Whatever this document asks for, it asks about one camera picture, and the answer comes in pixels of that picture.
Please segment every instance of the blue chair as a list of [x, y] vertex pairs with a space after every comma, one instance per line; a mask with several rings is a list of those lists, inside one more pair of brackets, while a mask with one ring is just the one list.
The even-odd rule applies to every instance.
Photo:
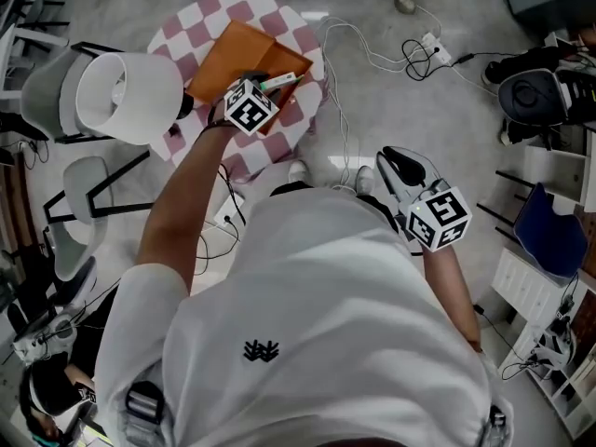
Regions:
[[542, 183], [533, 185], [502, 173], [499, 175], [533, 187], [515, 223], [481, 204], [477, 207], [511, 226], [515, 237], [498, 227], [495, 229], [519, 243], [544, 271], [555, 277], [571, 278], [581, 267], [588, 251], [588, 239], [581, 222], [575, 215], [555, 213]]

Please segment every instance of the person in black clothing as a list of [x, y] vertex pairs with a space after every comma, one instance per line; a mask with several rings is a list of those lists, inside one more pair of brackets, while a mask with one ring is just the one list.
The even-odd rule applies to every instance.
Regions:
[[[53, 416], [66, 412], [90, 393], [95, 393], [92, 381], [95, 360], [115, 294], [116, 290], [111, 291], [98, 309], [78, 326], [70, 358], [66, 352], [59, 353], [33, 363], [23, 373], [20, 410], [34, 440], [45, 447], [63, 444], [62, 433]], [[32, 386], [41, 405], [32, 398]]]

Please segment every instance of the white lampshade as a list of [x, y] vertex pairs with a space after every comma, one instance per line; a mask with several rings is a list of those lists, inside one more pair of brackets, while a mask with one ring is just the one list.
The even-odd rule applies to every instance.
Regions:
[[104, 53], [81, 76], [76, 112], [88, 128], [142, 145], [171, 128], [183, 94], [183, 78], [172, 60], [146, 53]]

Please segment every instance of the orange box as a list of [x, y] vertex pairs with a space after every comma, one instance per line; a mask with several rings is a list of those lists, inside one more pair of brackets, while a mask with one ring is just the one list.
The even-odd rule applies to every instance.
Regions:
[[[193, 98], [211, 104], [221, 98], [228, 87], [246, 71], [264, 71], [271, 78], [289, 72], [303, 76], [312, 64], [311, 60], [284, 47], [274, 37], [246, 23], [232, 20], [199, 66], [186, 92]], [[281, 89], [276, 103], [280, 110], [296, 87], [297, 83]], [[279, 113], [259, 131], [266, 134], [278, 115]]]

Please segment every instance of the checkered tablecloth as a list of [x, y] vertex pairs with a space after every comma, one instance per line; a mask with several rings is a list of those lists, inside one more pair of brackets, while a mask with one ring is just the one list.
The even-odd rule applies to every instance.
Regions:
[[[327, 80], [314, 32], [294, 10], [280, 7], [275, 0], [199, 0], [166, 22], [149, 44], [148, 52], [175, 61], [188, 84], [231, 20], [246, 22], [270, 34], [313, 62], [266, 136], [260, 132], [252, 136], [239, 132], [228, 144], [223, 163], [238, 181], [293, 152], [300, 138], [311, 129], [318, 107], [327, 97]], [[195, 110], [177, 121], [181, 134], [166, 133], [151, 144], [152, 148], [178, 166], [207, 125], [209, 110], [207, 104], [196, 102]]]

